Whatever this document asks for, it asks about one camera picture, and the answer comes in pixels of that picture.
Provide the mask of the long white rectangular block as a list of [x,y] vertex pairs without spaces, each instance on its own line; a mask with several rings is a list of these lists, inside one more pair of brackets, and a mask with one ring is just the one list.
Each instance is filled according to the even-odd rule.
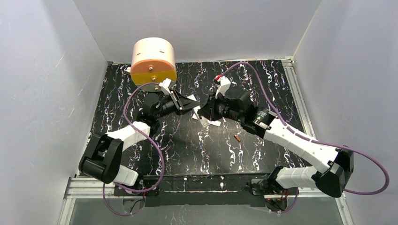
[[202,125],[203,128],[206,128],[209,126],[209,122],[205,117],[202,117],[201,115],[199,115],[199,113],[198,113],[199,109],[200,109],[199,106],[196,106],[193,108],[194,114],[193,114],[192,118],[197,120]]

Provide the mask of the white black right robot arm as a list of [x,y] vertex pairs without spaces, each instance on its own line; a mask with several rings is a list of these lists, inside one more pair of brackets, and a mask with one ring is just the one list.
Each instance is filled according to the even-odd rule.
[[307,161],[310,166],[287,168],[278,166],[262,179],[247,185],[253,195],[283,192],[290,188],[317,188],[338,198],[353,173],[353,154],[336,147],[322,146],[310,136],[288,125],[278,116],[254,103],[246,91],[228,90],[225,95],[213,93],[198,110],[201,118],[210,121],[227,118],[240,123],[248,133],[276,143]]

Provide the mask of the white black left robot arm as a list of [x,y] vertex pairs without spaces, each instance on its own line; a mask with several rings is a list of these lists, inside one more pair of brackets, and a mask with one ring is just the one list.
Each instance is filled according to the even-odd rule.
[[147,94],[142,110],[132,125],[106,134],[91,135],[79,162],[79,171],[105,184],[113,182],[134,186],[139,174],[121,165],[122,153],[134,144],[152,137],[160,127],[160,118],[172,113],[184,115],[197,106],[198,101],[177,91],[172,91],[169,95]]

